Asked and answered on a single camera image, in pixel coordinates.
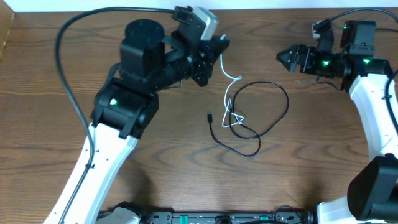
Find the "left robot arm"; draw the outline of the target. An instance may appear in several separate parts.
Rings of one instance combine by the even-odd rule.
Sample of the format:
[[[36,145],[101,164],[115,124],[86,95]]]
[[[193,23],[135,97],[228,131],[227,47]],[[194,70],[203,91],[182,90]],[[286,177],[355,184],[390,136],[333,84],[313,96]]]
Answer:
[[[78,161],[47,223],[94,223],[119,168],[159,109],[159,91],[184,79],[205,86],[229,41],[217,19],[180,19],[167,35],[156,21],[129,23],[121,60],[96,94]]]

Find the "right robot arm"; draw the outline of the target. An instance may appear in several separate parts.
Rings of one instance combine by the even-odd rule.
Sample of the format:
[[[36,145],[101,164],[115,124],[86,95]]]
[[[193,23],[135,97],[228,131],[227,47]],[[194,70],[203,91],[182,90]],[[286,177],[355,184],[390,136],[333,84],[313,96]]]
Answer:
[[[334,44],[330,20],[312,26],[316,47],[293,45],[276,55],[290,72],[341,78],[359,112],[369,150],[368,165],[350,182],[347,194],[321,202],[305,223],[387,223],[397,221],[397,97],[394,72],[374,57],[374,21],[346,21],[341,52]]]

